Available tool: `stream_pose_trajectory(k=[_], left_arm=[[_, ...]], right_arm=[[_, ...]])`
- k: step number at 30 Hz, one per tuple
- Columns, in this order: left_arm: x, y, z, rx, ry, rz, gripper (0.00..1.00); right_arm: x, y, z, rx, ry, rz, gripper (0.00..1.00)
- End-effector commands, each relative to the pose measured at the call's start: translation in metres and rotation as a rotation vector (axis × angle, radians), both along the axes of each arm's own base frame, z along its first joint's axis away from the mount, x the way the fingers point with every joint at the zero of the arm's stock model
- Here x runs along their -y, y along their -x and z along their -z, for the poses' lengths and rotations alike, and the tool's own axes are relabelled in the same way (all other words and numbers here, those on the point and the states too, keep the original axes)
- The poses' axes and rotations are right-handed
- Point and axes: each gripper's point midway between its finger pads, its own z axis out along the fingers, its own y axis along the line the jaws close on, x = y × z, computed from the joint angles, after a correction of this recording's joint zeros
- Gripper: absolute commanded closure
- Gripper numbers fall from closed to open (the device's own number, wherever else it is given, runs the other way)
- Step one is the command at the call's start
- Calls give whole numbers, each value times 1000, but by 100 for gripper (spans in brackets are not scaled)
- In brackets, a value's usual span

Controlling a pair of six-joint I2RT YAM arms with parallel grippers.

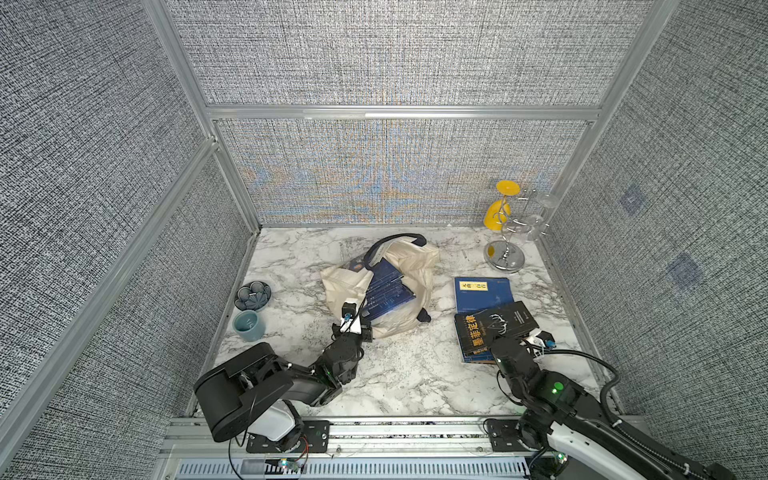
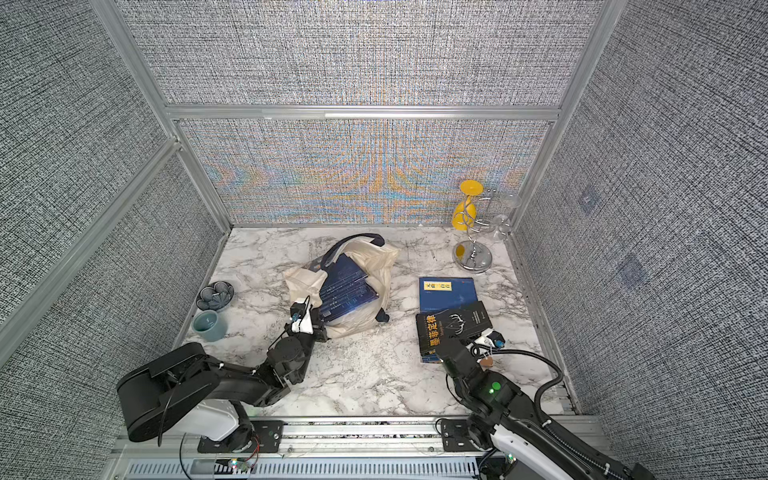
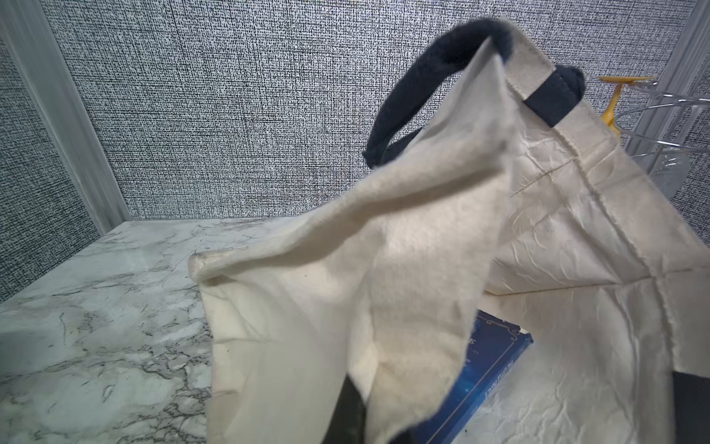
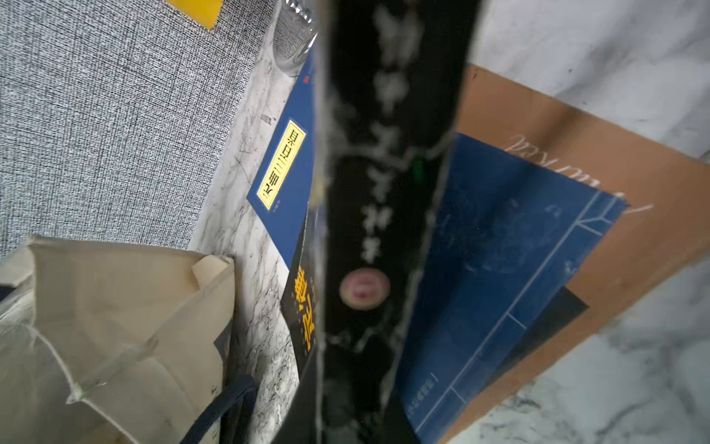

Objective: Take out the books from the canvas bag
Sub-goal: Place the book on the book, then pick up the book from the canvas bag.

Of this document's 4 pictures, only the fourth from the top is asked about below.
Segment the black cover book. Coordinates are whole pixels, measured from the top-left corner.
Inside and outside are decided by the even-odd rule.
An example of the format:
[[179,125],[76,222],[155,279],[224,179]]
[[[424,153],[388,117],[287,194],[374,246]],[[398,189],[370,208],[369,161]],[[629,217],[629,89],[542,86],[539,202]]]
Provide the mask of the black cover book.
[[446,188],[479,1],[322,1],[304,233],[307,360],[277,443],[384,443]]

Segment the blue book yellow label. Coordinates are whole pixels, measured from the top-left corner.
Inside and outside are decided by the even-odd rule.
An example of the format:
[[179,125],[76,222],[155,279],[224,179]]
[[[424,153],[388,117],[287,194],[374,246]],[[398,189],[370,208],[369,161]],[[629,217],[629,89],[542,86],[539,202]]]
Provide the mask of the blue book yellow label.
[[458,138],[396,382],[420,442],[444,436],[626,207]]

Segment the dark blue book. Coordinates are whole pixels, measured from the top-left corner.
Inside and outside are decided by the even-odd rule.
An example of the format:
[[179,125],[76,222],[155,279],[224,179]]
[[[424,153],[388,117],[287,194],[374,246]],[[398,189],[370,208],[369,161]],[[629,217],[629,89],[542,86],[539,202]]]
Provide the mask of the dark blue book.
[[314,58],[295,82],[251,190],[248,202],[287,266],[297,250],[314,170]]

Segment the cream canvas tote bag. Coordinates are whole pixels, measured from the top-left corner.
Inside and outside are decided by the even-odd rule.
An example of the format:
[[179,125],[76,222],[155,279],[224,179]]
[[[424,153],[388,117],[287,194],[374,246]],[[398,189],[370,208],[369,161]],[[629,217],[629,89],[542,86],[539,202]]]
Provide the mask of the cream canvas tote bag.
[[1,440],[242,443],[227,256],[31,237],[1,262]]

